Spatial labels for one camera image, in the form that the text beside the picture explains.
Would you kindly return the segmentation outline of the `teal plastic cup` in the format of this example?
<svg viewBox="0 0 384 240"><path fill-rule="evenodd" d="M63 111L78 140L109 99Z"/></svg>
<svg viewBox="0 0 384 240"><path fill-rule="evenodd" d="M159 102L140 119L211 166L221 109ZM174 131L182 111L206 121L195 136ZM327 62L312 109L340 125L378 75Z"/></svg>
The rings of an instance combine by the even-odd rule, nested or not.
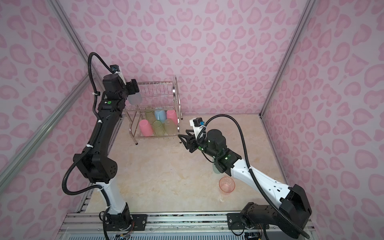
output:
<svg viewBox="0 0 384 240"><path fill-rule="evenodd" d="M214 172L215 174L221 174L221 172L217 169L215 163L213 163L213 172Z"/></svg>
<svg viewBox="0 0 384 240"><path fill-rule="evenodd" d="M135 93L132 95L128 95L128 101L132 106L139 106L142 103L143 98L141 96L141 93Z"/></svg>

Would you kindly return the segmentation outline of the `yellow-green plastic cup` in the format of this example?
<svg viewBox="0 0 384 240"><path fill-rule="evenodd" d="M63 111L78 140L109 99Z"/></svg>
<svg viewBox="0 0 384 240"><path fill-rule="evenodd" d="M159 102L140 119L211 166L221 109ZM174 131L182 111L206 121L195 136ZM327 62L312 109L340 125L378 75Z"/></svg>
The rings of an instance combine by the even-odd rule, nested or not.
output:
<svg viewBox="0 0 384 240"><path fill-rule="evenodd" d="M164 122L164 128L167 135L172 136L177 133L177 125L171 119L166 119Z"/></svg>

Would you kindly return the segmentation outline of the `pink plastic cup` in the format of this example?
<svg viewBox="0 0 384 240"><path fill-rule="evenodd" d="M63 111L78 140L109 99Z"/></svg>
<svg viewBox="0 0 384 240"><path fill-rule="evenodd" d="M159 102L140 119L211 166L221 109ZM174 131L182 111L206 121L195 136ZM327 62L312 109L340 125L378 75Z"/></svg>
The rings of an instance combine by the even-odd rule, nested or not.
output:
<svg viewBox="0 0 384 240"><path fill-rule="evenodd" d="M148 120L141 120L139 122L139 128L144 137L151 137L154 134L152 125Z"/></svg>
<svg viewBox="0 0 384 240"><path fill-rule="evenodd" d="M168 110L166 114L167 114L167 119L172 120L174 124L177 126L178 125L177 112L175 110Z"/></svg>

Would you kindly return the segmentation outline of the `green plastic cup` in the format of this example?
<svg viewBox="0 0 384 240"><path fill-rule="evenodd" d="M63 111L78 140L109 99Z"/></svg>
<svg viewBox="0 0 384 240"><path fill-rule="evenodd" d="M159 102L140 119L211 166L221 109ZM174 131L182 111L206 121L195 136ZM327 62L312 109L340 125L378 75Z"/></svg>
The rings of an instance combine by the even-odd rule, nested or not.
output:
<svg viewBox="0 0 384 240"><path fill-rule="evenodd" d="M156 121L155 111L153 109L145 110L146 120L152 125L154 121Z"/></svg>
<svg viewBox="0 0 384 240"><path fill-rule="evenodd" d="M159 121L159 120L154 121L152 124L152 127L153 127L153 131L154 131L155 136L161 137L161 136L165 135L166 131L165 131L164 125L161 121Z"/></svg>

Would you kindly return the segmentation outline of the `clear peach plastic cup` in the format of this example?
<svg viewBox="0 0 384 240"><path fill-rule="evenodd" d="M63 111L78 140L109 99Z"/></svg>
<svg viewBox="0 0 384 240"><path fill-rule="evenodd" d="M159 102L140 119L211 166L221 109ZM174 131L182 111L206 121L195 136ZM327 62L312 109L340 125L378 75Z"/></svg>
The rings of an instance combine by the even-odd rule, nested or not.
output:
<svg viewBox="0 0 384 240"><path fill-rule="evenodd" d="M230 194L235 190L235 181L230 177L222 177L219 180L219 188L222 193Z"/></svg>

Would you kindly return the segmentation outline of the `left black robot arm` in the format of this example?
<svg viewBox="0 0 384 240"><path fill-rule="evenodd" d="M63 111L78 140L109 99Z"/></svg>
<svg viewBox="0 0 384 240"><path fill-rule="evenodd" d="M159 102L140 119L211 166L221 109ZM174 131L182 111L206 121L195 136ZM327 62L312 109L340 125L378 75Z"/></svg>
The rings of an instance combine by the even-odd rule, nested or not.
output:
<svg viewBox="0 0 384 240"><path fill-rule="evenodd" d="M118 165L108 157L109 147L116 125L120 122L129 96L128 85L118 73L104 76L105 91L97 110L97 123L82 153L73 161L83 176L100 191L106 203L101 214L103 230L131 231L134 221L128 204L123 200L114 181Z"/></svg>

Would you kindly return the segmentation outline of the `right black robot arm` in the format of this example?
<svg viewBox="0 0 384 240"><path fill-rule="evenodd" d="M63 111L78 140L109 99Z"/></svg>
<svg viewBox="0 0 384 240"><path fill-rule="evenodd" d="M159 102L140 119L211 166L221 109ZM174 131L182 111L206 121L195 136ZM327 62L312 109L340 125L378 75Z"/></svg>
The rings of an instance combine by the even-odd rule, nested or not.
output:
<svg viewBox="0 0 384 240"><path fill-rule="evenodd" d="M216 129L205 138L197 138L192 130L178 136L185 148L212 157L220 173L244 182L259 192L267 205L249 202L241 211L241 222L247 227L274 225L293 239L309 239L305 227L312 209L305 190L299 185L283 184L257 170L243 157L227 147L226 138Z"/></svg>

